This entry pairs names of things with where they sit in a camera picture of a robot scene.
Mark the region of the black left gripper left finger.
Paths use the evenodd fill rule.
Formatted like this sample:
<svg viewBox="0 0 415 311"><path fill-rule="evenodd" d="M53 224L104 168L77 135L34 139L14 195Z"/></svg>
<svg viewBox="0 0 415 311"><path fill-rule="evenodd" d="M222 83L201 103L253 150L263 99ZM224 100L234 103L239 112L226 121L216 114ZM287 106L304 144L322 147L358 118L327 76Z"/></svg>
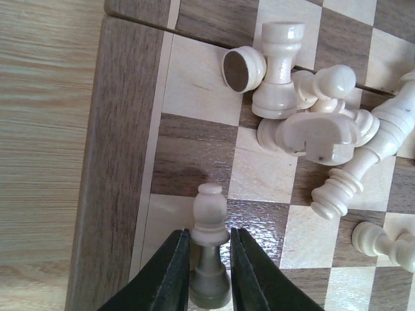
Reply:
<svg viewBox="0 0 415 311"><path fill-rule="evenodd" d="M187 310L190 232L174 230L139 273L100 310Z"/></svg>

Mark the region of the white bishop chess piece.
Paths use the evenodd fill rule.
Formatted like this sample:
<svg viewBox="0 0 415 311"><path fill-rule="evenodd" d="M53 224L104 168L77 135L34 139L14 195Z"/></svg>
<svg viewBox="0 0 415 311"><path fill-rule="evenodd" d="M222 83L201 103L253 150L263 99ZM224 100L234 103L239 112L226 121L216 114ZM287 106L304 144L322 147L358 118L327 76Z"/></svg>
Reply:
<svg viewBox="0 0 415 311"><path fill-rule="evenodd" d="M230 302L230 280L220 259L220 247L230 239L226 229L227 201L222 187L214 183L198 186L193 203L192 241L200 246L198 264L189 281L189 297L198 307L218 309Z"/></svg>

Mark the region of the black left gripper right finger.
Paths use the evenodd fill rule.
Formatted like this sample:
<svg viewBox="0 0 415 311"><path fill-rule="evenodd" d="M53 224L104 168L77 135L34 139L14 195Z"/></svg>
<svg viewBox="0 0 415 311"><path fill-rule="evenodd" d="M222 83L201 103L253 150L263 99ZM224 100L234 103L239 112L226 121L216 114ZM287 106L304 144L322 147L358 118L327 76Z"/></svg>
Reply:
<svg viewBox="0 0 415 311"><path fill-rule="evenodd" d="M245 228L231 229L234 310L322 310L274 264Z"/></svg>

